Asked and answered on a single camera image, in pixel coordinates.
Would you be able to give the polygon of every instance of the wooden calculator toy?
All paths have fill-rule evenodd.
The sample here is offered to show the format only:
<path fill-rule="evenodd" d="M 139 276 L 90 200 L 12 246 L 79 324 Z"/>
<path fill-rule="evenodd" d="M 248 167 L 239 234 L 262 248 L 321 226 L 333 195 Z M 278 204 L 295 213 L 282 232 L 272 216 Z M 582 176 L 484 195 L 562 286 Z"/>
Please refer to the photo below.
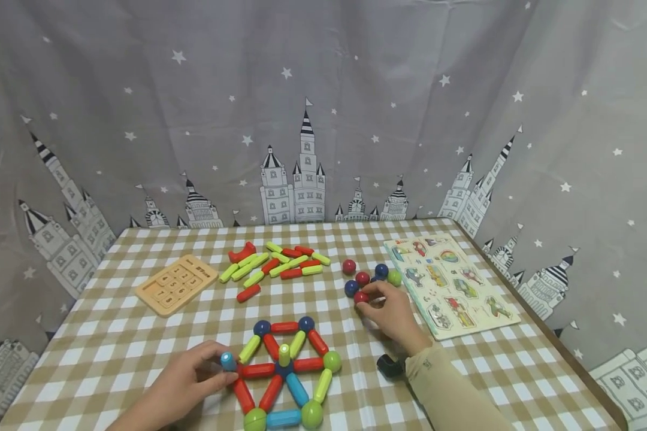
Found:
<path fill-rule="evenodd" d="M 218 280 L 218 271 L 188 254 L 137 286 L 136 294 L 159 316 L 168 317 Z"/>

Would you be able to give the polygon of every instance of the magnetic ball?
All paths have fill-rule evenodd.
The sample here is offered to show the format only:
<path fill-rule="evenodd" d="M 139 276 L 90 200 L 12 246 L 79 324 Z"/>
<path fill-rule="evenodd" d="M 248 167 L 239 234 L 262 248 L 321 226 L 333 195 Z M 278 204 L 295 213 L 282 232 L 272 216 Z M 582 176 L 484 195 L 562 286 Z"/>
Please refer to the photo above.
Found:
<path fill-rule="evenodd" d="M 358 290 L 354 296 L 352 296 L 352 299 L 355 300 L 355 303 L 358 302 L 369 302 L 369 295 L 365 294 L 363 291 Z"/>
<path fill-rule="evenodd" d="M 268 320 L 260 320 L 254 325 L 254 335 L 263 337 L 271 332 L 271 323 Z"/>
<path fill-rule="evenodd" d="M 300 319 L 300 331 L 304 331 L 306 334 L 309 334 L 309 331 L 314 329 L 314 319 L 305 316 Z"/>
<path fill-rule="evenodd" d="M 364 287 L 367 284 L 369 284 L 369 274 L 364 271 L 357 272 L 357 275 L 355 276 L 355 281 L 359 283 L 360 287 Z"/>
<path fill-rule="evenodd" d="M 329 350 L 328 353 L 323 355 L 323 366 L 330 369 L 331 372 L 338 372 L 343 366 L 338 352 Z"/>
<path fill-rule="evenodd" d="M 244 431 L 264 431 L 266 429 L 266 412 L 252 408 L 244 416 Z"/>
<path fill-rule="evenodd" d="M 324 421 L 324 409 L 315 400 L 310 400 L 302 406 L 302 426 L 308 430 L 315 430 Z"/>
<path fill-rule="evenodd" d="M 388 267 L 385 263 L 379 263 L 374 269 L 374 273 L 379 280 L 386 280 L 386 277 L 388 277 Z"/>
<path fill-rule="evenodd" d="M 352 275 L 355 273 L 355 269 L 357 269 L 357 264 L 355 263 L 354 260 L 352 259 L 343 260 L 343 274 Z"/>
<path fill-rule="evenodd" d="M 400 286 L 401 283 L 403 282 L 403 278 L 400 275 L 400 272 L 397 272 L 395 269 L 391 269 L 391 271 L 388 272 L 387 280 L 395 287 Z"/>
<path fill-rule="evenodd" d="M 359 283 L 355 280 L 348 280 L 345 283 L 345 295 L 348 298 L 353 298 L 357 290 L 359 290 Z"/>

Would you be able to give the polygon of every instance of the wooden puzzle board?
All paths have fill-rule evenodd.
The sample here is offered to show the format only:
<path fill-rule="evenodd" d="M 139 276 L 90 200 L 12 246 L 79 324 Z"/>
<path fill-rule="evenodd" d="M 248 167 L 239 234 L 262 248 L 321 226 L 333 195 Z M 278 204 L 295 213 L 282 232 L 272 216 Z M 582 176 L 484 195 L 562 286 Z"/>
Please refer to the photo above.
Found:
<path fill-rule="evenodd" d="M 218 271 L 188 254 L 137 286 L 135 293 L 159 316 L 168 317 L 218 279 Z"/>
<path fill-rule="evenodd" d="M 520 322 L 449 234 L 383 243 L 410 296 L 441 341 Z"/>

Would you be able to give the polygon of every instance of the black object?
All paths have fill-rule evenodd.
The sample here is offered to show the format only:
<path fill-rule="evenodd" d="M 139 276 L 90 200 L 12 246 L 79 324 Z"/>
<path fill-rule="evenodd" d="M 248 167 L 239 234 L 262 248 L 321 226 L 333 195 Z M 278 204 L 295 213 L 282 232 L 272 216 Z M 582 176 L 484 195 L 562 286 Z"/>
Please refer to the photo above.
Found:
<path fill-rule="evenodd" d="M 405 361 L 392 360 L 387 354 L 377 360 L 376 367 L 386 378 L 396 378 L 405 374 Z"/>

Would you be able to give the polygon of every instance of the red ball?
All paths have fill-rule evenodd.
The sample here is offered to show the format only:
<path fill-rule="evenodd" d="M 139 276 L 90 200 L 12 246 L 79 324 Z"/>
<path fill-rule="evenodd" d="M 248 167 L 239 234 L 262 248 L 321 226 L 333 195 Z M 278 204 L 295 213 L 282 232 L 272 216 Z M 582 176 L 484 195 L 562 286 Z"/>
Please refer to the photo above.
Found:
<path fill-rule="evenodd" d="M 364 271 L 357 272 L 357 275 L 355 276 L 355 281 L 359 283 L 359 287 L 361 289 L 361 287 L 364 287 L 369 284 L 369 274 Z"/>
<path fill-rule="evenodd" d="M 365 293 L 364 293 L 363 291 L 361 291 L 361 290 L 357 290 L 357 293 L 355 293 L 355 295 L 354 295 L 354 297 L 353 297 L 352 299 L 355 301 L 355 303 L 358 303 L 358 302 L 369 302 L 369 295 L 368 295 L 368 294 L 365 294 Z"/>
<path fill-rule="evenodd" d="M 343 274 L 352 275 L 357 269 L 357 264 L 352 259 L 345 259 L 343 261 Z"/>

